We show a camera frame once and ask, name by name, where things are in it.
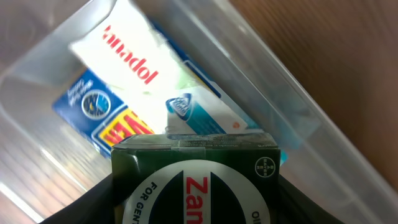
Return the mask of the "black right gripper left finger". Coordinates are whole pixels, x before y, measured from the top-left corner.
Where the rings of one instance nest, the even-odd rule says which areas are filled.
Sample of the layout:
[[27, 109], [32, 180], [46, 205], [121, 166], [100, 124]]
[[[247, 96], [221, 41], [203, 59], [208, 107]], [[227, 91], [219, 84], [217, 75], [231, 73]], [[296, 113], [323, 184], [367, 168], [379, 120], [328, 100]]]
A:
[[115, 224], [112, 175], [40, 224]]

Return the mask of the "green Zam-Buk box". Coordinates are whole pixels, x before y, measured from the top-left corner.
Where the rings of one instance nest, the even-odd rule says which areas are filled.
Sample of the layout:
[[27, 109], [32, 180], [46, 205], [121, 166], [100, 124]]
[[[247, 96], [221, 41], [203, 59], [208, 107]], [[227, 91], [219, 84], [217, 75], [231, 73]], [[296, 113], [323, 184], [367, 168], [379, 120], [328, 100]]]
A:
[[111, 151], [122, 223], [277, 221], [280, 149], [267, 133], [131, 136]]

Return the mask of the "blue fever medicine box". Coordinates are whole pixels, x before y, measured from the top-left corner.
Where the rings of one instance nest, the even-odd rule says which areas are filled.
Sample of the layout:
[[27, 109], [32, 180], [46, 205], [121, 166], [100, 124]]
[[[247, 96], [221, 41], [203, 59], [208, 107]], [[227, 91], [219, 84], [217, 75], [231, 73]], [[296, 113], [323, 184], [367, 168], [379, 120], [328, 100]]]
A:
[[[214, 88], [227, 105], [235, 108], [236, 113], [248, 124], [243, 134], [264, 133], [263, 130], [222, 90], [207, 79], [206, 75], [190, 58], [169, 40], [158, 28], [176, 51], [179, 57], [196, 68], [208, 86]], [[99, 152], [108, 157], [111, 148], [133, 135], [156, 134], [148, 124], [141, 120], [113, 90], [88, 67], [70, 88], [53, 103], [53, 109], [83, 137], [87, 138]]]

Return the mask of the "white Panadol packet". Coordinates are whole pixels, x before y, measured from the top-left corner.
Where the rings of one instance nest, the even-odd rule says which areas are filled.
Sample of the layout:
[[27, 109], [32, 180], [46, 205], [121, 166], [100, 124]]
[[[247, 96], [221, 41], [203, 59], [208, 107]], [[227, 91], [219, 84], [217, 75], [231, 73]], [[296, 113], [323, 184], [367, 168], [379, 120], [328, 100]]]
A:
[[128, 0], [71, 51], [156, 134], [243, 134], [247, 122]]

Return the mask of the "clear plastic container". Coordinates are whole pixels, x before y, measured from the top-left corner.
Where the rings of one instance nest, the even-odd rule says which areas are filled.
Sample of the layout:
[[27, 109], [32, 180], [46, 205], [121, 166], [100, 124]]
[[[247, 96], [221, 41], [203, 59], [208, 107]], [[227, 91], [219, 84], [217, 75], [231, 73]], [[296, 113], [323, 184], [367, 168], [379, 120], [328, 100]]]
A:
[[[345, 223], [396, 223], [397, 195], [228, 1], [139, 1], [288, 153], [282, 175]], [[40, 223], [110, 163], [51, 110], [83, 65], [68, 51], [112, 1], [1, 2], [2, 223]]]

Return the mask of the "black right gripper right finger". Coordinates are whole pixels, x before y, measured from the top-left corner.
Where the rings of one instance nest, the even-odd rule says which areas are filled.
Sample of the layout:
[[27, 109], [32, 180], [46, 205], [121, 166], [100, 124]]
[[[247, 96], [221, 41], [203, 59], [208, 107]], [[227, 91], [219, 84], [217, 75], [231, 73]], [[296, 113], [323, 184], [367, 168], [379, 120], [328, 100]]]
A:
[[278, 224], [343, 224], [308, 198], [287, 179], [279, 176]]

